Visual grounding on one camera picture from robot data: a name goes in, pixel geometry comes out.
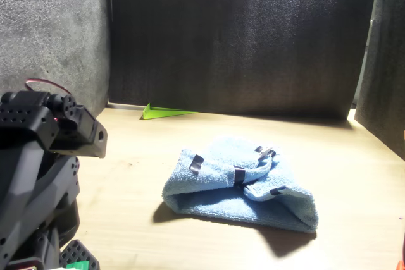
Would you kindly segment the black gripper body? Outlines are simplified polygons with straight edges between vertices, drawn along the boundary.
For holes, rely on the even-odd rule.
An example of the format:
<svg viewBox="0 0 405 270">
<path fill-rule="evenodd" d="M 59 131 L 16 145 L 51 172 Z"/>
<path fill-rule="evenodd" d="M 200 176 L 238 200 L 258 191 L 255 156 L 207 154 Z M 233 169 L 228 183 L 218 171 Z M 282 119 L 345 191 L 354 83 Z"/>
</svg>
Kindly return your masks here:
<svg viewBox="0 0 405 270">
<path fill-rule="evenodd" d="M 108 133 L 100 122 L 79 124 L 73 128 L 61 129 L 50 146 L 51 152 L 63 155 L 104 158 Z"/>
</svg>

